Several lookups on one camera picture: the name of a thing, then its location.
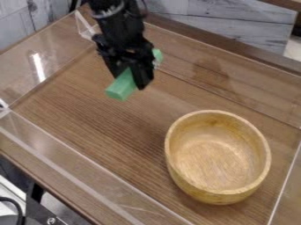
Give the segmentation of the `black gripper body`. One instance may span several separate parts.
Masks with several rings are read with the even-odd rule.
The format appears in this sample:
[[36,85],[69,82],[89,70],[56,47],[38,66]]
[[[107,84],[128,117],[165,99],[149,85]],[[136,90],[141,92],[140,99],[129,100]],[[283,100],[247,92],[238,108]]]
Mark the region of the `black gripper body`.
[[139,8],[92,8],[92,18],[101,30],[92,40],[108,66],[152,65],[153,45],[143,36],[144,17]]

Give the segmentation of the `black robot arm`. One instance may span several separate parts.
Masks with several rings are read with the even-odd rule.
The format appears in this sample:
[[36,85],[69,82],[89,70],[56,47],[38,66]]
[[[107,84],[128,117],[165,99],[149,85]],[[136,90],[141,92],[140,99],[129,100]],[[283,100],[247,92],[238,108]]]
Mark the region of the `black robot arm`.
[[153,79],[152,43],[144,38],[143,19],[136,0],[87,0],[92,19],[101,30],[92,36],[97,53],[104,60],[113,78],[125,69],[143,90]]

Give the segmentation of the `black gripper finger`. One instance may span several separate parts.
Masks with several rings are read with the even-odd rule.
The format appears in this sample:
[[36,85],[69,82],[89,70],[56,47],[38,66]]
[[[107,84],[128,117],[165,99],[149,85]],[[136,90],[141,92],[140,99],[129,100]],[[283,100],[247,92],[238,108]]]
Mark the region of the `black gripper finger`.
[[151,62],[135,61],[131,66],[131,74],[135,85],[141,91],[153,79],[153,67]]
[[113,78],[129,67],[128,63],[119,56],[104,56],[103,61]]

